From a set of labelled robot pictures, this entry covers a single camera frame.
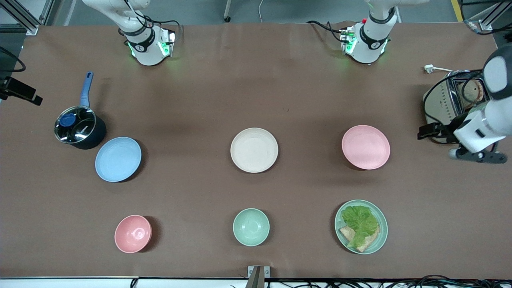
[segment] pink plate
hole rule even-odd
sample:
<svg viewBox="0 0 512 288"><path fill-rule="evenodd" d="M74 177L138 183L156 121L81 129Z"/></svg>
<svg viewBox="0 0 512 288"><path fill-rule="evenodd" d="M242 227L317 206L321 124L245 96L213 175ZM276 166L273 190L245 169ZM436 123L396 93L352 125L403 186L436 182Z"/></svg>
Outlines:
<svg viewBox="0 0 512 288"><path fill-rule="evenodd" d="M342 140L343 154L361 169L377 169L388 161L390 154L386 136L377 128L358 125L350 128Z"/></svg>
<svg viewBox="0 0 512 288"><path fill-rule="evenodd" d="M117 225L114 240L119 250L125 253L139 252L151 238L151 224L140 215L124 218Z"/></svg>

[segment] lettuce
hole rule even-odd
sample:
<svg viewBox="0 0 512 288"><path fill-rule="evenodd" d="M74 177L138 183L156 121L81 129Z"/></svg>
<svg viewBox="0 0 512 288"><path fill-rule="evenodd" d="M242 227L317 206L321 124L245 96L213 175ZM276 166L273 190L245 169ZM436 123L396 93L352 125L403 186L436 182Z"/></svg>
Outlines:
<svg viewBox="0 0 512 288"><path fill-rule="evenodd" d="M377 218L370 208L364 206L349 206L342 212L343 221L355 231L354 238L348 246L356 248L365 243L367 236L373 235L379 226Z"/></svg>

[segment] pot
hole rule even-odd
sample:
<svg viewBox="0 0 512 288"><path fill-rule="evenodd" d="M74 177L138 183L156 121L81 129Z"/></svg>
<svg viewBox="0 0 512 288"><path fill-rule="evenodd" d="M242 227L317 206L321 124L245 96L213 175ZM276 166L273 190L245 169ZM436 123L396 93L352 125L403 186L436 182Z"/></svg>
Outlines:
<svg viewBox="0 0 512 288"><path fill-rule="evenodd" d="M89 90L94 73L89 71L83 82L80 105L64 110L55 121L55 137L79 149L98 146L105 138L105 122L89 107Z"/></svg>

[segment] green plate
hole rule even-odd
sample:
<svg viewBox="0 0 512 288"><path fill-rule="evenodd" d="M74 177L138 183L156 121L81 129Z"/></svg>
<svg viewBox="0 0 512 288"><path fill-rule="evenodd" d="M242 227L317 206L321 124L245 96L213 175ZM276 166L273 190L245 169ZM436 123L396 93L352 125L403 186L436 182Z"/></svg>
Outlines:
<svg viewBox="0 0 512 288"><path fill-rule="evenodd" d="M267 239L270 222L267 215L256 208L242 210L234 218L234 237L245 246L257 246Z"/></svg>
<svg viewBox="0 0 512 288"><path fill-rule="evenodd" d="M372 212L373 216L377 218L377 222L380 226L380 233L377 236L377 239L373 241L373 243L364 251L359 252L356 248L349 248L349 241L343 236L343 234L339 231L339 229L345 227L347 224L343 221L342 212L345 208L349 206L364 206L370 208L370 212ZM351 200L347 203L343 204L336 213L336 217L334 218L334 230L336 231L336 235L338 236L339 241L345 246L348 250L356 253L356 254L372 254L377 252L384 245L386 239L388 238L388 222L384 217L382 211L375 206L373 203L364 200Z"/></svg>

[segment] chair leg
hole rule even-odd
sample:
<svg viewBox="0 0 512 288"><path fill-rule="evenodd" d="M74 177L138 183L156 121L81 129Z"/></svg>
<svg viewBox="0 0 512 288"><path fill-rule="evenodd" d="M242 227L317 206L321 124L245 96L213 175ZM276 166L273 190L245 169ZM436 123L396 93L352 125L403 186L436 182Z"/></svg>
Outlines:
<svg viewBox="0 0 512 288"><path fill-rule="evenodd" d="M227 0L226 2L226 10L224 10L224 21L231 21L231 17L229 17L229 6L231 6L231 0Z"/></svg>

